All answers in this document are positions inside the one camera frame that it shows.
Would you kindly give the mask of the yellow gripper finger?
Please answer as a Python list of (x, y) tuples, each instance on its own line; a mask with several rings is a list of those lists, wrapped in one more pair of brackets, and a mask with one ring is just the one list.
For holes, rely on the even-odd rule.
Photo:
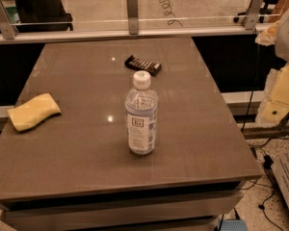
[(256, 122), (278, 125), (289, 114), (289, 63), (280, 70), (271, 69), (265, 84)]
[(255, 42), (263, 46), (274, 45), (276, 43), (276, 31), (277, 31), (278, 24), (279, 22), (277, 21), (273, 25), (269, 26), (262, 33), (260, 33), (256, 37)]

